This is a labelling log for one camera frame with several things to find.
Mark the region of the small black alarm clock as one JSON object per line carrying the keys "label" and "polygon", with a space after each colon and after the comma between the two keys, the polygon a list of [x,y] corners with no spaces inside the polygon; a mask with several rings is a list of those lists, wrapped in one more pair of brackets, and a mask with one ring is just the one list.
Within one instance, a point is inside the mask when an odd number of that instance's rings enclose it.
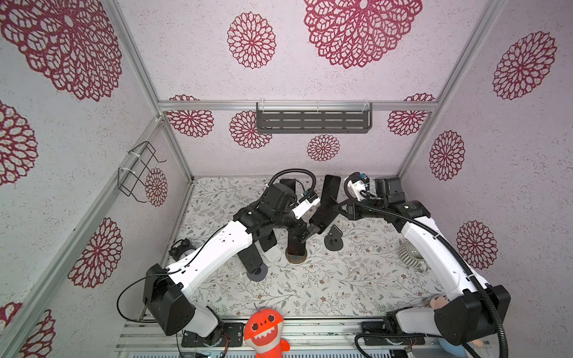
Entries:
{"label": "small black alarm clock", "polygon": [[181,258],[192,254],[195,250],[194,244],[188,238],[185,238],[174,242],[168,253],[174,261],[179,261]]}

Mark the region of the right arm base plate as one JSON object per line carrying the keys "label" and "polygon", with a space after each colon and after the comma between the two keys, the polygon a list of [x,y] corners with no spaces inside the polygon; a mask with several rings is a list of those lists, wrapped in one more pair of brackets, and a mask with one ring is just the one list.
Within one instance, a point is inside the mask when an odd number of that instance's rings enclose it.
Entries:
{"label": "right arm base plate", "polygon": [[424,337],[405,334],[388,320],[361,322],[362,332],[367,334],[364,341],[367,346],[375,345],[423,345]]}

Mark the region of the red shark plush toy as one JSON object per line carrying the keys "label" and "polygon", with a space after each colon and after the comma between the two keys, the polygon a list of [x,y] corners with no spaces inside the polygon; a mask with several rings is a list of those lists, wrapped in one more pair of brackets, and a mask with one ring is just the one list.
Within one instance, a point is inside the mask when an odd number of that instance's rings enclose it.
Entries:
{"label": "red shark plush toy", "polygon": [[282,339],[284,318],[273,309],[254,313],[244,328],[244,342],[256,352],[256,358],[282,358],[290,351],[288,341]]}

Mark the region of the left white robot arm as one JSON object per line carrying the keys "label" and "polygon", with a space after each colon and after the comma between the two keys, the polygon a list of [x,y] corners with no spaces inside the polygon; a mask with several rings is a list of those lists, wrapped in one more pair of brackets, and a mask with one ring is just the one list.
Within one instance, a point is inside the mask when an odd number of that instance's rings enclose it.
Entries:
{"label": "left white robot arm", "polygon": [[255,243],[284,228],[300,243],[317,234],[319,227],[303,220],[320,203],[314,189],[302,198],[282,183],[270,184],[261,197],[242,207],[215,235],[192,254],[168,265],[155,264],[144,278],[143,304],[164,334],[190,331],[200,337],[219,337],[220,318],[213,310],[196,305],[192,295],[205,279],[234,255],[243,252],[261,263]]}

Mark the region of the grey round stand front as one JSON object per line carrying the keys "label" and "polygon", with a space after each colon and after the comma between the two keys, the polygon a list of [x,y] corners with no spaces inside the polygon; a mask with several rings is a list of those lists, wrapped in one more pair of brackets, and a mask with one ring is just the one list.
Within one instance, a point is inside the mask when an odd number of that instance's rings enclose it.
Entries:
{"label": "grey round stand front", "polygon": [[261,282],[265,279],[268,273],[268,266],[265,263],[262,263],[255,271],[252,273],[248,273],[247,277],[249,280],[253,282]]}

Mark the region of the silver ribbed bowl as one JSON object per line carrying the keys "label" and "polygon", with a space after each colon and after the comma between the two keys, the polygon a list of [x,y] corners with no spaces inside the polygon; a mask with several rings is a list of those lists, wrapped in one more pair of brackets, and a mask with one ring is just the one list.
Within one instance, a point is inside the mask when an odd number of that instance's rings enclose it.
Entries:
{"label": "silver ribbed bowl", "polygon": [[398,256],[406,266],[414,268],[421,273],[428,271],[428,264],[411,242],[406,241],[400,246]]}

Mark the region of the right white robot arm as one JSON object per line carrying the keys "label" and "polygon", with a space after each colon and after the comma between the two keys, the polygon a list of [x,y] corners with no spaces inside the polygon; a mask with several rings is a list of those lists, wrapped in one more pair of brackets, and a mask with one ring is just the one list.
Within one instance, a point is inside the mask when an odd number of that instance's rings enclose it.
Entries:
{"label": "right white robot arm", "polygon": [[398,177],[375,179],[375,194],[369,179],[355,172],[343,184],[347,199],[332,210],[349,220],[379,218],[394,228],[422,255],[428,268],[440,280],[447,299],[445,306],[409,307],[389,313],[387,332],[379,339],[408,340],[418,337],[443,338],[463,347],[471,356],[477,353],[469,343],[497,335],[500,357],[508,357],[509,346],[503,322],[510,304],[510,293],[492,286],[478,274],[443,236],[427,208],[419,201],[408,201]]}

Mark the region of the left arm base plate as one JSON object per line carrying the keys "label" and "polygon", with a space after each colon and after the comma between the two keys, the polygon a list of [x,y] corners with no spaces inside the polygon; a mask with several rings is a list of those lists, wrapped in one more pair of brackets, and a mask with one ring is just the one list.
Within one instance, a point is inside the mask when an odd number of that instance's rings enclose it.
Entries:
{"label": "left arm base plate", "polygon": [[222,322],[206,337],[184,331],[181,339],[183,348],[236,348],[243,344],[245,324],[242,322]]}

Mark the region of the wooden round stand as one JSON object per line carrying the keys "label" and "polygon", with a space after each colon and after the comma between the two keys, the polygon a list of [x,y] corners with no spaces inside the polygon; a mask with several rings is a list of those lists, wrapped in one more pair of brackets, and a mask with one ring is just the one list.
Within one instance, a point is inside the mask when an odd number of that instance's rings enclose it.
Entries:
{"label": "wooden round stand", "polygon": [[302,264],[307,259],[307,250],[304,250],[302,255],[290,254],[288,251],[286,251],[285,257],[291,264]]}

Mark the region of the boy doll plush toy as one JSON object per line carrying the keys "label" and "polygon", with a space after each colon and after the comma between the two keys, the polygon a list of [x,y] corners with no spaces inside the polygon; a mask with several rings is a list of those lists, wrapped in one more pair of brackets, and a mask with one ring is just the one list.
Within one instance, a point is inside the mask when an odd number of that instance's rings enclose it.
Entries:
{"label": "boy doll plush toy", "polygon": [[[438,310],[440,308],[443,308],[448,303],[449,303],[449,299],[447,299],[447,297],[444,295],[432,298],[430,301],[430,305],[434,310]],[[472,357],[472,355],[469,353],[469,351],[461,345],[460,346],[454,346],[454,345],[450,344],[449,342],[447,342],[443,338],[439,338],[439,343],[440,343],[441,347],[446,352],[448,352],[448,353],[450,353],[456,357]],[[469,343],[469,347],[472,349],[482,348],[483,347],[483,341],[482,340],[473,340]]]}

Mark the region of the black stand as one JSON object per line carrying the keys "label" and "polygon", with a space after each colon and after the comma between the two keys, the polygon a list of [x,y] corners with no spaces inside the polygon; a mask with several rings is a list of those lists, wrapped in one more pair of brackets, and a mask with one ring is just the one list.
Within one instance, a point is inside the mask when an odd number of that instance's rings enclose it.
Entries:
{"label": "black stand", "polygon": [[331,226],[324,238],[324,245],[329,251],[341,251],[343,249],[343,232],[338,226]]}

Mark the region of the phone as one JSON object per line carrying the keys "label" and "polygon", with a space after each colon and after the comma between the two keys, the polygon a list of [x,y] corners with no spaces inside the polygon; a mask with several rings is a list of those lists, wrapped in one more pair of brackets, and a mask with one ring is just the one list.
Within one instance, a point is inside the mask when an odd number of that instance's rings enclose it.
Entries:
{"label": "phone", "polygon": [[288,244],[286,252],[289,255],[304,256],[306,255],[306,228],[290,228],[288,232]]}
{"label": "phone", "polygon": [[339,216],[339,213],[330,207],[319,205],[313,216],[310,217],[309,223],[319,228],[318,234],[322,234]]}
{"label": "phone", "polygon": [[258,274],[262,271],[261,266],[264,262],[255,244],[239,251],[237,256],[248,274]]}
{"label": "phone", "polygon": [[330,208],[338,203],[338,195],[340,192],[341,177],[335,175],[326,175],[321,196],[321,205]]}
{"label": "phone", "polygon": [[278,243],[275,232],[273,230],[271,230],[267,235],[259,238],[258,242],[260,243],[261,248],[265,253],[276,247]]}

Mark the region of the grey wall shelf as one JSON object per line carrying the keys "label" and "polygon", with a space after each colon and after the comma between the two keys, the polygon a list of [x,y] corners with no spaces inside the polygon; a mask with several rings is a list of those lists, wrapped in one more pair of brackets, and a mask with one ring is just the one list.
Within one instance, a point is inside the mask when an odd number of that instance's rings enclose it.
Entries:
{"label": "grey wall shelf", "polygon": [[372,128],[371,104],[264,104],[255,111],[261,134],[366,134]]}

